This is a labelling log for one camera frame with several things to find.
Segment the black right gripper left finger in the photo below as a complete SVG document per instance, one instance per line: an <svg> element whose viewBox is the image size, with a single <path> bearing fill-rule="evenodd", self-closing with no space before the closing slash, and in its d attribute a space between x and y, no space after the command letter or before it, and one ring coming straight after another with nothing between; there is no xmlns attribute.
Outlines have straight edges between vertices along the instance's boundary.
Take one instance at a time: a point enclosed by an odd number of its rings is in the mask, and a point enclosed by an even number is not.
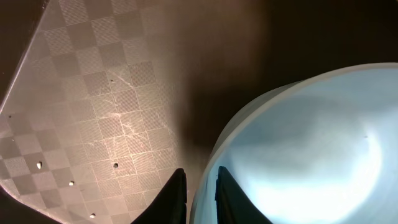
<svg viewBox="0 0 398 224"><path fill-rule="evenodd" d="M131 224L186 224L186 203L186 173L178 168L152 203Z"/></svg>

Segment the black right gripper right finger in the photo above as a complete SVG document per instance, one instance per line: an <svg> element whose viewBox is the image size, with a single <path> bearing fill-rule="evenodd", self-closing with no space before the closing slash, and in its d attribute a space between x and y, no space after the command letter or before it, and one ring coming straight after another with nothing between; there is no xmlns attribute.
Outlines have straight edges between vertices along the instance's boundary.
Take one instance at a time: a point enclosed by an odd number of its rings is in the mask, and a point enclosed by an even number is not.
<svg viewBox="0 0 398 224"><path fill-rule="evenodd" d="M215 201L218 224L272 224L223 166L218 168Z"/></svg>

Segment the light blue bowl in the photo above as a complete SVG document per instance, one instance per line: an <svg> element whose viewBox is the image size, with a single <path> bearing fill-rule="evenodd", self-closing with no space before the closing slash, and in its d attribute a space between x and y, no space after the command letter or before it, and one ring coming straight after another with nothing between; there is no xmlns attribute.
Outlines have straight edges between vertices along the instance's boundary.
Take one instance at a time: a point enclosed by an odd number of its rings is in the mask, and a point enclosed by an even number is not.
<svg viewBox="0 0 398 224"><path fill-rule="evenodd" d="M397 222L397 64L337 69L258 96L218 137L191 223L218 223L219 173L243 223Z"/></svg>

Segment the brown plastic serving tray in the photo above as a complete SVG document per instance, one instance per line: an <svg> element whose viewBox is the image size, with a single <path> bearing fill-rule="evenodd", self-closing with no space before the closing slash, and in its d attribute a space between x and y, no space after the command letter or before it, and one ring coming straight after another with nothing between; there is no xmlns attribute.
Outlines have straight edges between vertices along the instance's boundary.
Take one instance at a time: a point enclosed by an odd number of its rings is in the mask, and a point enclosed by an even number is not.
<svg viewBox="0 0 398 224"><path fill-rule="evenodd" d="M130 223L179 167L193 200L252 99L396 61L396 1L2 1L1 222Z"/></svg>

